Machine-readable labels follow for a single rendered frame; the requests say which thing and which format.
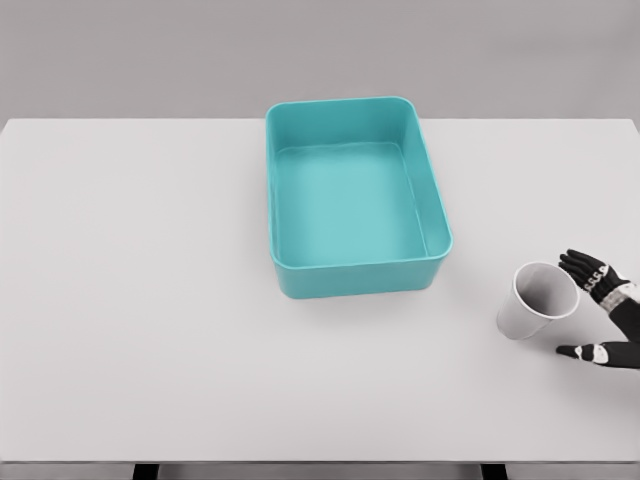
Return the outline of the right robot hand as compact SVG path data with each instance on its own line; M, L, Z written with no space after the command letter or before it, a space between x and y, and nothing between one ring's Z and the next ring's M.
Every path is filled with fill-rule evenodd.
M610 264L573 249L559 256L558 266L606 312L626 340L561 345L555 352L601 367L640 371L640 285Z

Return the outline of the white paper cup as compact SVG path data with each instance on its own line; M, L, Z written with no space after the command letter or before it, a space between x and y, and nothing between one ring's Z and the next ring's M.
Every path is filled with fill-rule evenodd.
M506 338L524 340L571 316L579 301L579 289L566 271L546 262L529 262L514 273L496 325Z

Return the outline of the teal rectangular plastic basket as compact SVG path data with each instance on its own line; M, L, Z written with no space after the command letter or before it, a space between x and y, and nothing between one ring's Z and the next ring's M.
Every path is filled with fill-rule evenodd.
M265 116L269 251L293 299L422 290L453 234L415 106L282 102Z

